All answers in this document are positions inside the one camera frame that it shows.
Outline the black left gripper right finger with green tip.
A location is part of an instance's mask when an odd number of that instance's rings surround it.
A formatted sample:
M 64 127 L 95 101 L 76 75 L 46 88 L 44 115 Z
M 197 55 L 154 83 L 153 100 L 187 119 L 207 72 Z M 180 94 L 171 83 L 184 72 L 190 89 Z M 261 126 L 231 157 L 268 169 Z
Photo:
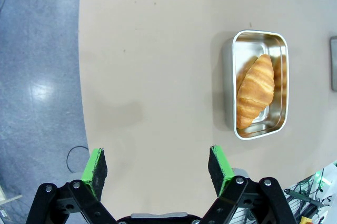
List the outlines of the black left gripper right finger with green tip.
M 208 170 L 217 199 L 201 223 L 230 223 L 238 208 L 247 209 L 256 223 L 296 223 L 279 182 L 273 177 L 254 182 L 236 176 L 219 145 L 210 147 Z

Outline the black left gripper left finger with green tip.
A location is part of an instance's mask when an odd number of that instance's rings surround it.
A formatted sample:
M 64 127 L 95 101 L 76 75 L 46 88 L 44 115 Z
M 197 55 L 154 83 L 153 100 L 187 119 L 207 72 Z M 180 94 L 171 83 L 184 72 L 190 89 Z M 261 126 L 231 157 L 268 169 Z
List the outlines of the black left gripper left finger with green tip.
M 106 177 L 104 150 L 94 149 L 80 179 L 62 187 L 53 183 L 38 187 L 26 223 L 66 223 L 74 213 L 87 223 L 117 223 L 101 203 Z

